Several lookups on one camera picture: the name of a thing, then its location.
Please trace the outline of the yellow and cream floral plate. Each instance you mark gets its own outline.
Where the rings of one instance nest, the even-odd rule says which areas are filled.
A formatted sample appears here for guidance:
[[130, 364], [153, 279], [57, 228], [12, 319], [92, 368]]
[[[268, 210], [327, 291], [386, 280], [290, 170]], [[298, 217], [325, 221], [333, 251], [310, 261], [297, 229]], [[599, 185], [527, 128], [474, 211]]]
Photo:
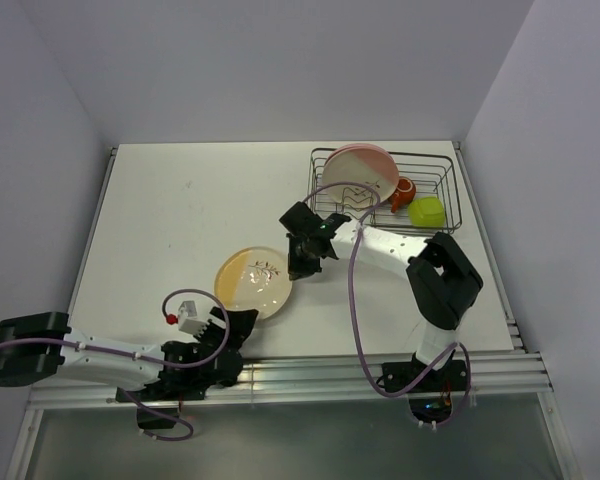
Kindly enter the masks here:
[[287, 255], [249, 247], [229, 257], [216, 273], [215, 296], [232, 311], [256, 310], [257, 320], [276, 315], [290, 298]]

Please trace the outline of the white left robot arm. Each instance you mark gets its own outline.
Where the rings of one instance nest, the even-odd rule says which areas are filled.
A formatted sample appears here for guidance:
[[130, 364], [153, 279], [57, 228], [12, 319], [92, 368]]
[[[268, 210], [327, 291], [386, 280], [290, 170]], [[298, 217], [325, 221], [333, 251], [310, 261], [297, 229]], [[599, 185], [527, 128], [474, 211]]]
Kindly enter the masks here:
[[162, 345], [86, 335], [61, 312], [6, 319], [0, 322], [0, 387], [54, 377], [110, 385], [143, 400], [201, 399], [210, 387], [237, 383], [240, 348], [257, 316], [254, 309], [224, 313], [214, 307], [192, 342]]

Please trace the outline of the pink plastic plate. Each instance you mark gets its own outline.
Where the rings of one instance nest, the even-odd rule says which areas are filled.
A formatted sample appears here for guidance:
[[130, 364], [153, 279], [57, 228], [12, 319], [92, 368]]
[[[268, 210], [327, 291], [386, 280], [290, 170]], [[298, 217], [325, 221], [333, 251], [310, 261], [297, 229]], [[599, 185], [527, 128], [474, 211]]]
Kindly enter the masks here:
[[336, 150], [334, 150], [329, 155], [329, 158], [331, 158], [334, 155], [338, 155], [338, 154], [340, 154], [342, 152], [346, 152], [346, 151], [349, 151], [349, 150], [370, 150], [370, 151], [380, 152], [380, 153], [382, 153], [384, 155], [389, 155], [389, 153], [385, 149], [383, 149], [383, 148], [381, 148], [381, 147], [379, 147], [377, 145], [374, 145], [374, 144], [370, 144], [370, 143], [351, 143], [351, 144], [343, 145], [343, 146], [337, 148]]

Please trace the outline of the white and green square bowl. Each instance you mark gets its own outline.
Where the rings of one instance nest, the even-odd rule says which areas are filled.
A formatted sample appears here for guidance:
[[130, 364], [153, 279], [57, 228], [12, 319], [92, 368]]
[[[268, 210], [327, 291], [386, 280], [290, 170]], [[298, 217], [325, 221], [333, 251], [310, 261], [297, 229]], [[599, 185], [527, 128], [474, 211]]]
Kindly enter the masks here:
[[446, 212], [437, 197], [421, 197], [407, 207], [407, 214], [413, 226], [421, 228], [441, 228], [446, 223]]

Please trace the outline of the orange and black cup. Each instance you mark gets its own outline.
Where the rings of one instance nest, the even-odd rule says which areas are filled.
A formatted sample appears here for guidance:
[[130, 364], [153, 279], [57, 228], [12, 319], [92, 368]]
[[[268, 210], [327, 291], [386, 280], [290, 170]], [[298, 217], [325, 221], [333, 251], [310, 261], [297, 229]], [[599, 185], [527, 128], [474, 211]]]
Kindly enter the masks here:
[[411, 203], [416, 196], [416, 186], [408, 177], [400, 177], [396, 189], [389, 197], [390, 211], [395, 214]]

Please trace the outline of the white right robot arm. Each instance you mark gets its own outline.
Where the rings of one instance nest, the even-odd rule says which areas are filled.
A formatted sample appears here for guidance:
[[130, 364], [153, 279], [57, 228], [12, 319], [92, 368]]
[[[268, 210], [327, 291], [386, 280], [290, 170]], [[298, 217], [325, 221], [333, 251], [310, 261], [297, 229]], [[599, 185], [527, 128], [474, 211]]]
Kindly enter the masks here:
[[408, 281], [426, 321], [414, 353], [414, 381], [432, 390], [446, 379], [445, 363], [458, 347], [457, 330], [483, 288], [481, 275], [451, 235], [399, 235], [339, 213], [323, 219], [303, 202], [295, 203], [279, 222], [289, 241], [288, 274], [292, 281], [321, 272], [323, 259], [349, 261], [347, 288], [353, 326], [358, 325], [353, 279], [358, 260]]

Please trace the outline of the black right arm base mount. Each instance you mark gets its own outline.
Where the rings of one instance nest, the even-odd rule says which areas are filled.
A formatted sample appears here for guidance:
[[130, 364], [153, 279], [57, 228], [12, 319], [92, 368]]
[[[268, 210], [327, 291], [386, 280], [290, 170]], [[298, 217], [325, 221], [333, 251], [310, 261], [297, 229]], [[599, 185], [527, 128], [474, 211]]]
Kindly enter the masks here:
[[[397, 392], [416, 379], [425, 365], [417, 360], [409, 362], [385, 362], [381, 365], [381, 375], [376, 384], [386, 392]], [[439, 424], [448, 420], [454, 407], [452, 395], [464, 393], [463, 400], [470, 391], [470, 379], [464, 360], [449, 359], [439, 370], [430, 371], [414, 388], [414, 394], [428, 394], [428, 397], [410, 398], [409, 408], [413, 417], [425, 424]]]

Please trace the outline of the black wire dish rack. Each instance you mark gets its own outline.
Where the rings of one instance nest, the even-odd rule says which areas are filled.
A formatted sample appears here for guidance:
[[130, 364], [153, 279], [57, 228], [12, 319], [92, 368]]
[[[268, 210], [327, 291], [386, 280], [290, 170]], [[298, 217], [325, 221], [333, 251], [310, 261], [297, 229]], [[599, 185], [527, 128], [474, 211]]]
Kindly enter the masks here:
[[[389, 202], [384, 201], [365, 219], [365, 223], [393, 233], [414, 236], [427, 236], [436, 231], [452, 234], [458, 230], [463, 217], [452, 159], [444, 155], [399, 151], [393, 151], [391, 156], [400, 175], [414, 182], [418, 199], [431, 197], [440, 201], [444, 221], [441, 226], [436, 227], [417, 225], [409, 217], [406, 207], [392, 212]], [[331, 198], [330, 193], [326, 189], [308, 201], [312, 211], [321, 217], [339, 213], [358, 219], [375, 203], [373, 194], [360, 187], [345, 186], [343, 195], [338, 200]]]

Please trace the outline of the pink and cream floral plate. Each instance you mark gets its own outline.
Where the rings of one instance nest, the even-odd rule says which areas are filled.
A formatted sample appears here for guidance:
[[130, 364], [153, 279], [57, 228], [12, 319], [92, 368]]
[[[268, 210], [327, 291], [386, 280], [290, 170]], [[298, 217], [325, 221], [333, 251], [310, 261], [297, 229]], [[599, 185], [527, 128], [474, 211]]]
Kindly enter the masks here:
[[327, 157], [321, 184], [336, 203], [366, 208], [386, 201], [396, 189], [399, 170], [393, 157], [370, 150], [349, 150]]

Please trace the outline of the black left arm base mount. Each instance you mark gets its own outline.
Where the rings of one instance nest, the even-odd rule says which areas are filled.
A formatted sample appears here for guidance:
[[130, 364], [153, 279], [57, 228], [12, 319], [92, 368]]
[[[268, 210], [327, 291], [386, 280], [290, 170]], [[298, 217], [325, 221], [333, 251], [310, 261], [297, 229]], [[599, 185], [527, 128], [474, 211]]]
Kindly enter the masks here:
[[135, 422], [141, 434], [162, 439], [181, 441], [199, 434], [200, 425], [191, 413], [185, 412], [190, 401], [204, 399], [204, 393], [164, 393], [157, 390], [127, 391], [117, 388], [115, 402], [135, 409]]

